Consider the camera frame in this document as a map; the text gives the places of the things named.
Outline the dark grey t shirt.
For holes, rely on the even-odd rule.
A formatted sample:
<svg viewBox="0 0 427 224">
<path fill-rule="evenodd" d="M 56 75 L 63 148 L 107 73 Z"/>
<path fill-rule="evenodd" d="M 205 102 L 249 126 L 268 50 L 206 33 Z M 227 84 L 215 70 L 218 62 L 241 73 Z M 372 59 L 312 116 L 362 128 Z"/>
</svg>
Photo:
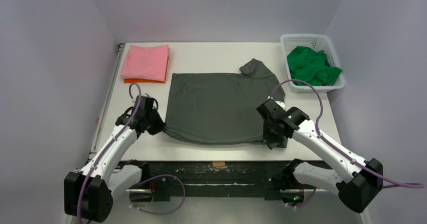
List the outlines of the dark grey t shirt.
<svg viewBox="0 0 427 224">
<path fill-rule="evenodd" d="M 252 59 L 239 73 L 174 73 L 166 111 L 165 133 L 180 141 L 206 144 L 265 144 L 286 148 L 288 141 L 266 133 L 257 112 L 270 94 L 283 101 L 285 92 L 264 63 Z"/>
</svg>

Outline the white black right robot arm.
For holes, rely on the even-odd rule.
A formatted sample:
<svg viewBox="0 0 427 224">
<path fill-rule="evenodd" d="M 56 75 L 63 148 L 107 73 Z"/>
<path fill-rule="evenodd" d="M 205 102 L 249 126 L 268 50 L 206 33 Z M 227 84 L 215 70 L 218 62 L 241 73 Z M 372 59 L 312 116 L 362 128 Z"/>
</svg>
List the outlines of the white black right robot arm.
<svg viewBox="0 0 427 224">
<path fill-rule="evenodd" d="M 286 190 L 311 185 L 338 196 L 350 210 L 362 213 L 383 188 L 383 165 L 377 159 L 367 161 L 331 139 L 309 116 L 296 107 L 285 110 L 282 102 L 268 99 L 257 107 L 267 133 L 291 138 L 319 156 L 329 169 L 294 159 L 272 181 Z"/>
</svg>

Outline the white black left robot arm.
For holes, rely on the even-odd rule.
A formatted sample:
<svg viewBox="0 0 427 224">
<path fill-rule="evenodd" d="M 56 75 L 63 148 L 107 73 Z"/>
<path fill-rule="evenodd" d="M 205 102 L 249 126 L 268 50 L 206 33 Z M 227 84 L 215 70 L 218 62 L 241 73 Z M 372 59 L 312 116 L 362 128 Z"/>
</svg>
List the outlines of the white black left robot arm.
<svg viewBox="0 0 427 224">
<path fill-rule="evenodd" d="M 64 212 L 89 221 L 103 222 L 111 212 L 114 199 L 135 185 L 145 188 L 150 174 L 140 165 L 130 163 L 115 172 L 125 152 L 144 132 L 158 134 L 165 123 L 158 113 L 156 99 L 137 96 L 115 121 L 106 143 L 80 170 L 69 172 L 64 179 Z"/>
</svg>

